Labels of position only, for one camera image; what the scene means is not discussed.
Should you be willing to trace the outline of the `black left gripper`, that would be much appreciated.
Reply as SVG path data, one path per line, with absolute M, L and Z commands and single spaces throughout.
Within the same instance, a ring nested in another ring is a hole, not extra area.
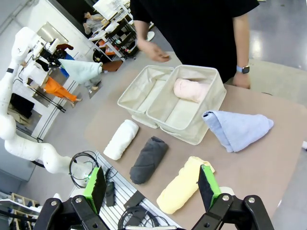
M 55 68 L 61 66 L 61 62 L 59 61 L 59 58 L 61 58 L 61 54 L 57 50 L 51 53 L 50 51 L 43 48 L 40 52 L 40 56 L 48 61 L 49 67 Z

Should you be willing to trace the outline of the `person's right hand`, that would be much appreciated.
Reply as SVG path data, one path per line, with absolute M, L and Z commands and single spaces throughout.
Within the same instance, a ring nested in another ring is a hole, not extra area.
M 153 61 L 167 62 L 170 60 L 170 56 L 165 51 L 163 51 L 157 44 L 150 41 L 139 39 L 138 48 Z

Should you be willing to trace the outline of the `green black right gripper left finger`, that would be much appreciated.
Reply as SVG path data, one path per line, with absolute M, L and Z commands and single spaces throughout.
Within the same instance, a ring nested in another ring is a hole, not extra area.
M 107 230 L 99 216 L 106 193 L 106 180 L 101 167 L 94 168 L 81 195 L 62 202 L 49 198 L 35 222 L 35 230 Z

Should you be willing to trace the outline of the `person's left hand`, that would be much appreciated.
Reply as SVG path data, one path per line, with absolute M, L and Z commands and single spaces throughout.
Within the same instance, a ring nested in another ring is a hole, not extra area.
M 233 85 L 245 89 L 250 89 L 251 81 L 248 73 L 237 72 L 233 77 Z

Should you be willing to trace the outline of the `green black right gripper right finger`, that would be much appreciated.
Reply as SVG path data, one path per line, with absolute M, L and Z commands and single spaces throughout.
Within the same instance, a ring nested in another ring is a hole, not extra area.
M 209 166 L 201 165 L 197 184 L 206 212 L 194 230 L 220 230 L 224 224 L 232 224 L 238 230 L 274 229 L 259 196 L 248 195 L 241 200 L 222 193 Z

